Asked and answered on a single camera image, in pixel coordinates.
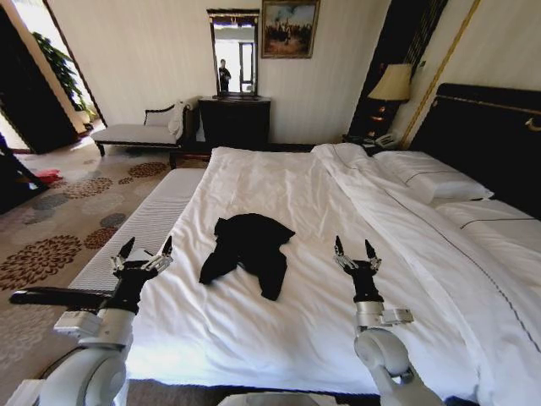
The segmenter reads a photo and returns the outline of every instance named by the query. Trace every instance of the pillow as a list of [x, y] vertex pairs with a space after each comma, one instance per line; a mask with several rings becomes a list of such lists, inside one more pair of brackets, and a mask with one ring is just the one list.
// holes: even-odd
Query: pillow
[[435, 199], [485, 199], [493, 195], [482, 184], [433, 157], [416, 151], [384, 151], [374, 156], [426, 204]]
[[144, 125], [167, 127], [173, 113], [174, 104], [162, 110], [145, 110]]
[[494, 258], [541, 297], [541, 222], [497, 200], [438, 206]]
[[169, 134], [174, 135], [177, 140], [183, 132], [183, 113], [184, 105], [181, 101], [177, 101], [172, 110], [171, 119], [167, 123]]

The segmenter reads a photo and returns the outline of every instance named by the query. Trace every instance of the black shirt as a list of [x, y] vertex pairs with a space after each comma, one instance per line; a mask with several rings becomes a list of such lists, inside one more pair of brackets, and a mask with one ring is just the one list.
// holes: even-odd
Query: black shirt
[[222, 91], [229, 91], [229, 80], [231, 79], [231, 74], [227, 68], [219, 68], [218, 72], [220, 73], [220, 89]]

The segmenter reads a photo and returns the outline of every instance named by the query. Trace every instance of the carpet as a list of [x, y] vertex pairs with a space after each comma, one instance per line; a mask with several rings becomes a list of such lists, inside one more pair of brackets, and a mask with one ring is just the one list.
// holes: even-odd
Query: carpet
[[52, 331], [64, 308], [14, 306], [11, 293], [67, 287], [169, 172], [167, 151], [106, 146], [106, 153], [100, 157], [85, 138], [48, 154], [18, 156], [32, 172], [59, 169], [63, 179], [0, 216], [0, 404], [76, 344]]

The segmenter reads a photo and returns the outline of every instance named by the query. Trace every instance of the black headboard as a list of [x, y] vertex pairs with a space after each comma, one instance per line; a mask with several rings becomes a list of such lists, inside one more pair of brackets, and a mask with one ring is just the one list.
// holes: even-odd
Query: black headboard
[[410, 150], [428, 153], [496, 199], [541, 218], [541, 91], [445, 83]]

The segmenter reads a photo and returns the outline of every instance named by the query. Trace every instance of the painting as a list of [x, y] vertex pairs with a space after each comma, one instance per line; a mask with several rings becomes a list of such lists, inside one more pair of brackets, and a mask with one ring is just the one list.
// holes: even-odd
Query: painting
[[262, 58], [311, 58], [319, 0], [264, 0]]

